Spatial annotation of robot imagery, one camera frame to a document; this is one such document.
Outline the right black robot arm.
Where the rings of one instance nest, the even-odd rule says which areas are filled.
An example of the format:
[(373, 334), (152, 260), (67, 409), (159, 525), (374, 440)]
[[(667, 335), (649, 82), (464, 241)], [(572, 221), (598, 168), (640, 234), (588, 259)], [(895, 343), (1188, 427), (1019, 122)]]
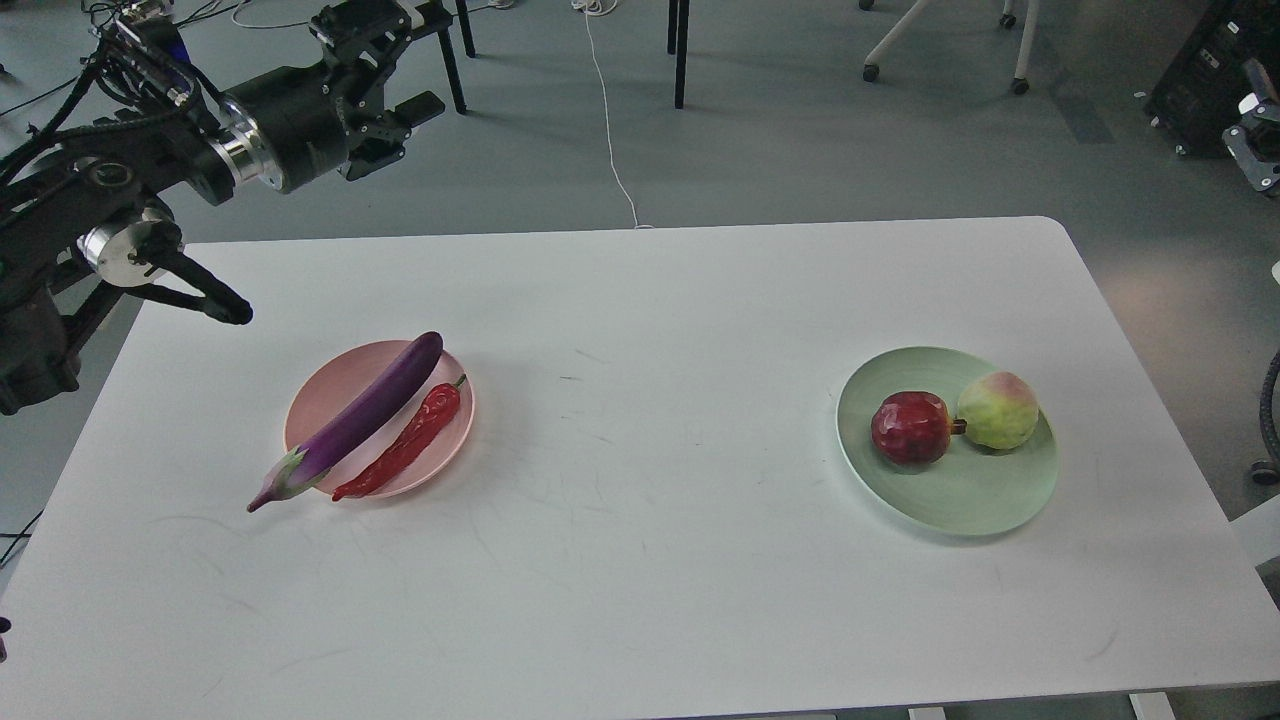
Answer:
[[(1277, 197), (1277, 97), (1274, 91), (1253, 88), (1239, 102), (1240, 119), (1222, 133), (1222, 141), (1253, 190)], [(1263, 374), (1258, 400), (1258, 424), (1266, 459), (1251, 465), (1248, 477), (1257, 484), (1275, 486), (1279, 478), (1277, 437), (1279, 355)]]

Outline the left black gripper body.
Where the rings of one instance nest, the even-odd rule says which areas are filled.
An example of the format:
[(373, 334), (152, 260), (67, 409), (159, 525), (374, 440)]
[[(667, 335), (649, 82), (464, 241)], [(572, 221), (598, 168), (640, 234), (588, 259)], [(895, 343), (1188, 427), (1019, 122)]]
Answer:
[(387, 164), (381, 90), (370, 61), (280, 67), (223, 95), (228, 129), (246, 140), (252, 168), (280, 193), (329, 170), (348, 181)]

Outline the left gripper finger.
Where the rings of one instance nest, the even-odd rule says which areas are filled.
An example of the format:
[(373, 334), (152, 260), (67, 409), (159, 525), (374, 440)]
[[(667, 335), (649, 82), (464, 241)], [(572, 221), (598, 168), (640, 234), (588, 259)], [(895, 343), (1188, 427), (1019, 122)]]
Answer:
[(346, 122), (347, 156), (340, 164), (346, 181), (358, 181), (404, 158), (404, 145), (420, 126), (439, 117), (445, 104), (431, 91), (415, 95), (375, 117)]
[(321, 49), (308, 70), (320, 74), (360, 64), (388, 73), (412, 42), (435, 36), (433, 1), (339, 1), (308, 22)]

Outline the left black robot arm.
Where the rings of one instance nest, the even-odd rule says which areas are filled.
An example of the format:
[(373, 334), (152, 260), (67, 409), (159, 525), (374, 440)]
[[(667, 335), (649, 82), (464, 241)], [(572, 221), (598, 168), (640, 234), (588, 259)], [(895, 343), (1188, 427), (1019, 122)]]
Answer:
[(79, 354), (125, 295), (247, 324), (250, 302), (184, 254), (161, 195), (211, 205), (261, 181), (291, 193), (335, 170), (357, 181), (404, 155), (444, 102), (396, 108), (384, 86), (415, 41), (435, 37), (465, 111), (451, 27), (466, 3), (340, 1), (307, 23), (321, 58), (228, 90), (189, 59), (169, 1), (127, 1), (96, 28), (54, 118), (3, 159), (3, 414), (79, 386)]

